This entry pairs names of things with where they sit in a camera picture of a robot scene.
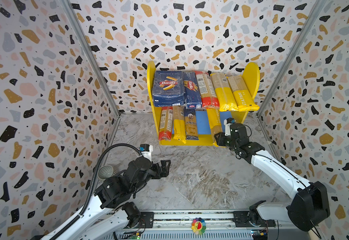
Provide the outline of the yellow spaghetti bag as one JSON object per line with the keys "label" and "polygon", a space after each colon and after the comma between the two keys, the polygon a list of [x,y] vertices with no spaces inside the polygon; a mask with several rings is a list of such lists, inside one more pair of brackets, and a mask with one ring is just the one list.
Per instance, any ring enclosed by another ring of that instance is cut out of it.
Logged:
{"label": "yellow spaghetti bag", "polygon": [[238,106],[233,96],[232,90],[230,89],[228,79],[225,74],[213,73],[210,75],[213,83],[217,99],[219,101],[219,111],[237,111]]}
{"label": "yellow spaghetti bag", "polygon": [[185,119],[183,113],[183,107],[174,106],[173,107],[173,130],[175,140],[182,143],[186,143],[186,133],[185,133]]}

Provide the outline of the red spaghetti bag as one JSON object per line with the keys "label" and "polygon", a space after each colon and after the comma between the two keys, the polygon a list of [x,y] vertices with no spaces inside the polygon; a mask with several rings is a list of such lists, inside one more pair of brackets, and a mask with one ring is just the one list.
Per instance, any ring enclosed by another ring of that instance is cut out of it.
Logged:
{"label": "red spaghetti bag", "polygon": [[217,99],[210,75],[202,71],[195,71],[194,73],[201,95],[202,108],[219,109],[219,101]]}
{"label": "red spaghetti bag", "polygon": [[162,107],[160,122],[159,122],[159,134],[158,139],[160,141],[170,141],[172,135],[172,123],[173,123],[173,108]]}

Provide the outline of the blue Barilla rigatoni box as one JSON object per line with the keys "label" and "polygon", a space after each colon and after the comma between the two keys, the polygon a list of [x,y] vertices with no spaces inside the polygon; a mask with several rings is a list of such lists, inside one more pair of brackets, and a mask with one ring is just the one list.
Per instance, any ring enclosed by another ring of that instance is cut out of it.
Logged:
{"label": "blue Barilla rigatoni box", "polygon": [[183,106],[185,103],[183,72],[156,71],[152,99],[155,107]]}

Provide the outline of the Ankara spaghetti bag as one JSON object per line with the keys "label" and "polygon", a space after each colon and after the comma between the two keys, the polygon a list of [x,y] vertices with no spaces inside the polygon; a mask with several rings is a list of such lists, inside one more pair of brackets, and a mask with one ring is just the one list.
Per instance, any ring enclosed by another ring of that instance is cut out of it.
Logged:
{"label": "Ankara spaghetti bag", "polygon": [[185,136],[186,140],[197,141],[198,130],[196,122],[196,111],[194,109],[184,109],[184,119],[185,119]]}

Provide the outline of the blue Barilla spaghetti box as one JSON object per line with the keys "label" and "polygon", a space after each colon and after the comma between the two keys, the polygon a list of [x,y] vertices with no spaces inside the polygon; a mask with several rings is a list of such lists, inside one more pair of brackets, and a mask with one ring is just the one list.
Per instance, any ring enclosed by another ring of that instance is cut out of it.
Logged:
{"label": "blue Barilla spaghetti box", "polygon": [[185,107],[187,109],[201,109],[202,100],[195,72],[182,72],[182,77],[185,91]]}

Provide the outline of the yellow Pastatime bag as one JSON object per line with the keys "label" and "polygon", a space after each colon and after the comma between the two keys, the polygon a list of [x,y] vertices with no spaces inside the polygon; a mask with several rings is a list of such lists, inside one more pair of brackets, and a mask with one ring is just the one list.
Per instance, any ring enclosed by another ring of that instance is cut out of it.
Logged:
{"label": "yellow Pastatime bag", "polygon": [[255,112],[259,110],[259,106],[254,103],[242,76],[230,76],[227,77],[227,80],[239,112]]}
{"label": "yellow Pastatime bag", "polygon": [[218,109],[206,109],[209,127],[211,130],[212,136],[212,145],[217,147],[217,141],[215,139],[215,135],[222,133],[221,121],[220,121],[220,111]]}

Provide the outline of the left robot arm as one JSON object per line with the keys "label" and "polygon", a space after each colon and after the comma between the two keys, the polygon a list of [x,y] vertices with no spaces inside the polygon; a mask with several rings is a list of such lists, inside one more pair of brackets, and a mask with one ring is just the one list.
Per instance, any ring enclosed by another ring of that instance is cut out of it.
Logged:
{"label": "left robot arm", "polygon": [[141,212],[130,198],[134,198],[148,181],[166,178],[170,164],[170,160],[154,164],[144,156],[138,157],[121,174],[106,179],[97,187],[86,207],[82,207],[56,230],[36,236],[36,239],[96,239],[123,228],[137,226]]}

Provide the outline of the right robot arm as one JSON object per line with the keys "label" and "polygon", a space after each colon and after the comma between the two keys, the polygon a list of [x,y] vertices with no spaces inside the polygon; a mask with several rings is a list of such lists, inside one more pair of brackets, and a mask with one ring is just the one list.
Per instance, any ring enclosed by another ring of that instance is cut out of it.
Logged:
{"label": "right robot arm", "polygon": [[225,132],[214,137],[218,146],[227,147],[239,160],[245,160],[275,181],[289,196],[289,203],[259,201],[249,207],[247,220],[261,226],[269,220],[293,223],[308,232],[330,216],[327,189],[321,182],[301,177],[274,158],[262,145],[251,142],[246,126],[233,118],[224,121]]}

